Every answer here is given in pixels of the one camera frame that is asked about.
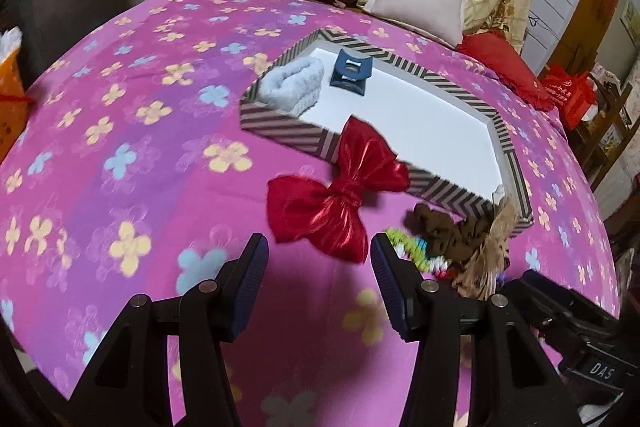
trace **red pillow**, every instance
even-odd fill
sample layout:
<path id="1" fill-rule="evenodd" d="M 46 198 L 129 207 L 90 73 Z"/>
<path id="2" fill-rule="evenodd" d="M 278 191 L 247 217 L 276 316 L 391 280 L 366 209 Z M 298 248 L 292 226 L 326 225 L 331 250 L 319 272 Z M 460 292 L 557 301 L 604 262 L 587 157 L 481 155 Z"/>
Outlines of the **red pillow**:
<path id="1" fill-rule="evenodd" d="M 501 83 L 536 109 L 551 111 L 554 108 L 542 83 L 500 32 L 465 35 L 458 51 L 494 70 Z"/>

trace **pink floral bedspread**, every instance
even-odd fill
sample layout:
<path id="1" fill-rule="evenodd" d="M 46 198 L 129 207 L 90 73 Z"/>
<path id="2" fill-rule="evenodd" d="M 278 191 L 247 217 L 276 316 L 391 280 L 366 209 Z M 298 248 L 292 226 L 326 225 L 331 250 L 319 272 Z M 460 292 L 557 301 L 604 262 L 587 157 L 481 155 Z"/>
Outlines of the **pink floral bedspread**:
<path id="1" fill-rule="evenodd" d="M 301 172 L 328 181 L 329 166 L 239 128 L 238 98 L 256 73 L 321 26 L 392 49 L 497 107 L 535 217 L 511 241 L 509 275 L 540 270 L 617 312 L 607 236 L 559 123 L 491 71 L 313 2 L 146 0 L 42 75 L 28 129 L 0 166 L 2 317 L 65 396 L 132 295 L 181 294 L 262 232 L 270 261 L 254 315 L 223 348 L 244 424 L 398 424 L 417 346 L 391 329 L 370 264 L 334 261 L 306 241 L 276 245 L 267 226 L 269 179 Z M 360 215 L 373 234 L 398 226 L 415 202 L 381 194 Z M 468 409 L 464 344 L 459 425 Z M 177 357 L 172 342 L 176 419 Z"/>

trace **light blue towel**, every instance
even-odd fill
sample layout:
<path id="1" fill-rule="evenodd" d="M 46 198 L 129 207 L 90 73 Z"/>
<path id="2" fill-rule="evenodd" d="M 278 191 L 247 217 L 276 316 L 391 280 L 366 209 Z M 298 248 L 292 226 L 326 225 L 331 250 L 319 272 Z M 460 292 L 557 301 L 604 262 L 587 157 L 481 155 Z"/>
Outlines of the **light blue towel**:
<path id="1" fill-rule="evenodd" d="M 300 116 L 320 98 L 323 76 L 322 60 L 296 58 L 264 75 L 258 86 L 257 100 L 291 116 Z"/>

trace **beaded bracelet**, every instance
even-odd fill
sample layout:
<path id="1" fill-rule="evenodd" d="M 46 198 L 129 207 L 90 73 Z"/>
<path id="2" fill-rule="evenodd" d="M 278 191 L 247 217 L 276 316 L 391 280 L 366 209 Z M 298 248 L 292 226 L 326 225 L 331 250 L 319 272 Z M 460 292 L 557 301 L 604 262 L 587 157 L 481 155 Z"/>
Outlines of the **beaded bracelet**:
<path id="1" fill-rule="evenodd" d="M 436 277 L 446 277 L 451 261 L 439 255 L 427 257 L 427 242 L 421 237 L 413 237 L 399 229 L 386 229 L 386 237 L 400 257 L 408 257 L 422 273 L 433 273 Z"/>

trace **plastic bag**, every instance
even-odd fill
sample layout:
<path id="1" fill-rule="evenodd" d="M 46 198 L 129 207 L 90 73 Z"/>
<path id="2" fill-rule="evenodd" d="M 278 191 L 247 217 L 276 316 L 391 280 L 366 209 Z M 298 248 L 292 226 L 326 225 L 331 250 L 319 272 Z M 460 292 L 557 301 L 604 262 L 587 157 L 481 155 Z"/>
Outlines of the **plastic bag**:
<path id="1" fill-rule="evenodd" d="M 562 66 L 554 64 L 542 80 L 542 85 L 558 108 L 562 125 L 568 130 L 573 130 L 596 102 L 588 71 L 579 76 L 571 76 Z"/>
<path id="2" fill-rule="evenodd" d="M 27 106 L 16 57 L 22 44 L 18 28 L 0 35 L 0 162 L 27 124 Z"/>

